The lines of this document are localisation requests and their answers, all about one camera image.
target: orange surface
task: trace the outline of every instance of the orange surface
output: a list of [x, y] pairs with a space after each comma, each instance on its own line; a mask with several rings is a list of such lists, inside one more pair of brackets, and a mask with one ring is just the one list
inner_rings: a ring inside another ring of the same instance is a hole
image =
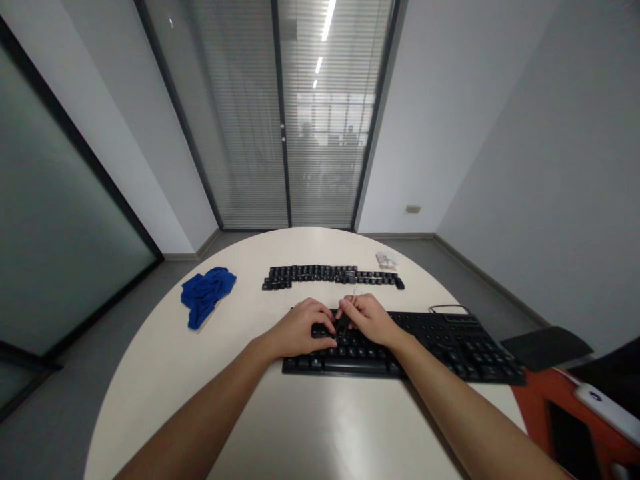
[[640, 449], [579, 402], [573, 396], [575, 385], [569, 380], [552, 369], [538, 373], [525, 371], [525, 373], [527, 386], [511, 387], [511, 389], [520, 407], [529, 437], [550, 457], [553, 458], [553, 452], [547, 400], [556, 403], [587, 424], [591, 431], [602, 478], [613, 480], [612, 463], [640, 464]]

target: floor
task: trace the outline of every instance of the floor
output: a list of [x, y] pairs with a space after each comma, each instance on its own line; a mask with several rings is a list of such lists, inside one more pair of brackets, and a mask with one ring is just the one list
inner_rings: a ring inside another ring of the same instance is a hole
[[[221, 233], [204, 259], [254, 233]], [[495, 340], [538, 328], [434, 240], [378, 239], [430, 272]], [[166, 261], [78, 341], [52, 376], [0, 425], [0, 472], [11, 479], [81, 479], [111, 377], [142, 322], [197, 261]]]

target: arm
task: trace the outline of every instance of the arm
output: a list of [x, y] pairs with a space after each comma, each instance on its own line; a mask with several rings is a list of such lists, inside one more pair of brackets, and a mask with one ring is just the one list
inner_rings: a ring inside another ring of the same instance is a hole
[[396, 356], [472, 479], [567, 478], [500, 410], [398, 327], [374, 296], [348, 296], [336, 319], [343, 311]]
[[280, 357], [336, 347], [331, 338], [311, 338], [313, 323], [335, 333], [332, 320], [320, 302], [298, 303], [167, 420], [116, 479], [205, 478], [268, 366]]

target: blue towel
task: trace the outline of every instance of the blue towel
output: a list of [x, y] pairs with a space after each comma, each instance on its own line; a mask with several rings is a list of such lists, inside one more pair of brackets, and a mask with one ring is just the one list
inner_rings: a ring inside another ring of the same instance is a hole
[[198, 330], [213, 311], [215, 304], [233, 288], [235, 275], [222, 267], [209, 270], [204, 277], [199, 273], [182, 284], [180, 300], [188, 306], [189, 328]]

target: spacebar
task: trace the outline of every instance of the spacebar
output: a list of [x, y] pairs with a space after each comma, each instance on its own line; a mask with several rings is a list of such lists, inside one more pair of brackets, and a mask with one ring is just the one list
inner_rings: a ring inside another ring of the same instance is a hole
[[378, 359], [325, 358], [325, 371], [387, 374], [387, 364]]

